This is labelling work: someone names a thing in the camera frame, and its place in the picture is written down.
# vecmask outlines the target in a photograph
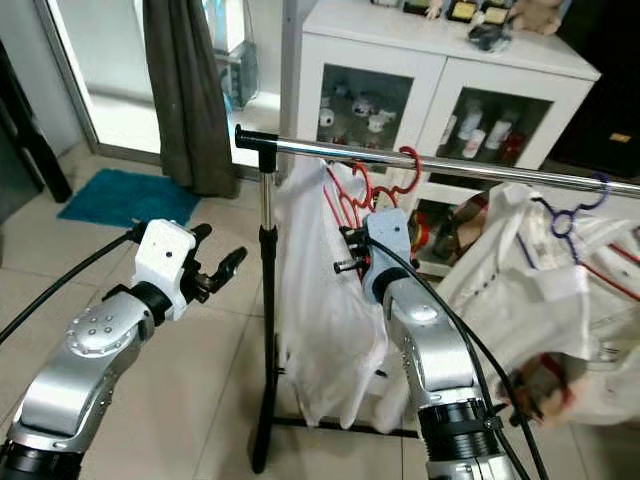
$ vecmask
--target white cabinet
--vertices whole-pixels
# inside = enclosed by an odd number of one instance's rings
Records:
[[[599,73],[555,36],[514,33],[506,50],[486,53],[467,30],[366,0],[319,0],[303,26],[296,136],[539,168]],[[393,119],[379,130],[385,113]],[[388,185],[412,177],[374,175]],[[400,205],[426,212],[433,239],[453,205],[490,186],[427,174]]]

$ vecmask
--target gray curtain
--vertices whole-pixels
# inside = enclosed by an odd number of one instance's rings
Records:
[[[162,169],[198,195],[234,197],[227,119],[202,0],[144,0]]]

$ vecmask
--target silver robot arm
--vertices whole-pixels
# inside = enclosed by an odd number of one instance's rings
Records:
[[[131,288],[112,290],[74,318],[53,358],[27,390],[0,454],[2,480],[77,479],[84,453],[111,404],[120,376],[165,320],[207,300],[235,274],[247,251],[226,257],[208,277],[195,261],[211,233],[166,220],[147,226]]]
[[[389,337],[402,353],[411,406],[429,455],[428,478],[513,479],[508,457],[491,431],[496,419],[486,418],[471,357],[451,318],[395,260],[371,246],[370,240],[376,240],[409,263],[404,212],[372,213],[362,229],[343,235],[356,258],[337,263],[335,270],[366,268],[365,297],[383,306]]]

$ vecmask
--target clothes rack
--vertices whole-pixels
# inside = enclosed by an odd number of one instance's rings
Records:
[[[258,152],[260,171],[261,225],[259,240],[264,295],[265,387],[253,446],[252,468],[255,473],[261,473],[267,463],[272,426],[306,426],[302,418],[282,418],[274,415],[278,377],[284,373],[284,369],[278,365],[278,332],[276,332],[275,319],[275,258],[278,231],[273,220],[272,191],[276,172],[276,153],[331,158],[343,163],[353,163],[354,160],[357,160],[369,166],[400,169],[414,169],[415,160],[396,152],[280,138],[274,134],[243,130],[240,125],[236,127],[235,140],[238,148],[256,150]],[[420,161],[422,168],[431,173],[483,180],[548,185],[591,192],[601,192],[607,188],[610,195],[640,199],[640,185],[608,182],[605,186],[598,179],[429,156],[420,156]],[[338,424],[332,422],[320,422],[319,428],[341,429]],[[372,427],[362,425],[353,426],[350,431],[378,434]],[[416,432],[405,430],[396,430],[392,432],[392,435],[417,438]]]

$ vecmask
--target metal rail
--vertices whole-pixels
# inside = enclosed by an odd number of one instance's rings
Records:
[[[311,142],[280,138],[276,135],[242,130],[236,127],[236,145],[252,150],[271,150],[313,157],[331,158],[341,162],[352,162],[357,159],[365,165],[413,170],[414,160],[402,153],[370,150],[367,148],[333,143]],[[560,173],[541,172],[525,168],[501,167],[464,160],[452,160],[421,155],[422,168],[432,173],[442,173],[460,177],[479,178],[502,182],[519,182],[532,185],[548,185],[550,187],[568,188],[589,192],[602,191],[604,185],[600,180]],[[640,185],[621,182],[609,182],[611,195],[640,199]]]

